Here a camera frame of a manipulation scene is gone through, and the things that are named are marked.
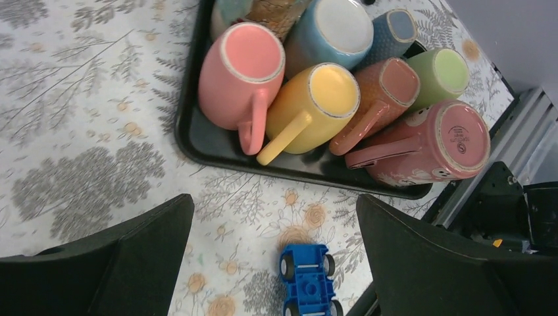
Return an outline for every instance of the black wheel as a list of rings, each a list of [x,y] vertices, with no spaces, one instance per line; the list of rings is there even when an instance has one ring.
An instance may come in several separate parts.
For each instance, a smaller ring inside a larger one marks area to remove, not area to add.
[[[281,258],[281,275],[287,280],[295,276],[295,261],[291,255],[284,255]]]
[[[341,303],[336,300],[331,301],[330,312],[332,316],[343,316],[343,307],[341,307]]]
[[[300,316],[298,306],[295,303],[287,304],[287,306],[285,306],[285,310],[283,311],[283,316]]]
[[[330,254],[324,256],[324,271],[328,277],[332,277],[335,273],[335,260]]]

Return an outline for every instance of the tablecloth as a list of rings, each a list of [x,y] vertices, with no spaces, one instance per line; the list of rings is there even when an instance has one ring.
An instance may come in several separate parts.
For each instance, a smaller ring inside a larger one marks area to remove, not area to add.
[[[196,0],[0,1],[0,256],[33,255],[189,193],[196,204],[169,315],[279,315],[281,245],[322,242],[337,262],[345,311],[372,281],[357,192],[204,167],[172,135]],[[512,100],[440,0],[378,0],[370,16],[409,9],[419,40],[458,50],[462,100],[491,126]],[[445,184],[409,201],[420,217]]]

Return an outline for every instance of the green mug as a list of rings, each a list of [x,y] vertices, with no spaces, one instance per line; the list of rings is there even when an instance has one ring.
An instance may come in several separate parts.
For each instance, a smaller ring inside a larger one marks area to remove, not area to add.
[[[457,99],[469,84],[469,68],[453,49],[437,48],[406,60],[420,78],[420,92],[409,112]]]

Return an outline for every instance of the black tray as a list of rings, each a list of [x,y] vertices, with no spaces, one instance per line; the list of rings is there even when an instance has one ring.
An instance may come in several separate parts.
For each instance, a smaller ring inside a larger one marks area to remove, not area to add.
[[[255,156],[242,153],[238,133],[223,130],[201,113],[197,104],[197,81],[205,54],[211,46],[209,25],[215,0],[199,2],[199,10],[186,63],[186,75],[176,113],[174,135],[178,147],[190,159],[202,165],[234,169],[290,180],[311,182],[348,190],[420,199],[431,189],[431,184],[406,188],[391,188],[375,182],[365,169],[349,170],[343,157],[332,155],[327,144],[308,153],[281,153],[269,165],[262,166]],[[423,47],[415,43],[405,54],[411,57]]]

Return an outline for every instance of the mug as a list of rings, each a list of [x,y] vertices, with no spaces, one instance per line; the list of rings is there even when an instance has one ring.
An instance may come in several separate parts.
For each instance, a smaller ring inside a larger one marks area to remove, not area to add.
[[[354,0],[314,0],[285,41],[285,76],[320,63],[353,68],[372,45],[374,31],[365,9]]]
[[[257,160],[269,164],[281,151],[305,153],[330,140],[353,117],[360,101],[355,77],[322,63],[300,72],[281,88],[267,113],[270,142]]]
[[[351,169],[366,167],[373,179],[410,186],[476,176],[490,155],[490,135],[482,117],[450,99],[399,119],[348,153]]]
[[[417,38],[415,19],[404,9],[390,10],[372,21],[373,45],[355,70],[388,59],[401,57]]]
[[[250,12],[252,2],[253,0],[215,0],[209,24],[211,39],[217,40],[227,28],[243,19]]]
[[[284,41],[311,0],[253,0],[246,19],[259,23]]]
[[[437,48],[406,60],[420,78],[420,92],[410,111],[445,99],[457,99],[469,84],[469,68],[453,49]]]
[[[416,72],[399,58],[368,66],[355,75],[361,91],[361,104],[349,124],[330,142],[334,155],[344,155],[413,104],[420,91]]]
[[[285,73],[285,52],[273,33],[256,23],[231,26],[201,66],[198,101],[213,124],[238,130],[246,155],[261,149],[267,108]]]

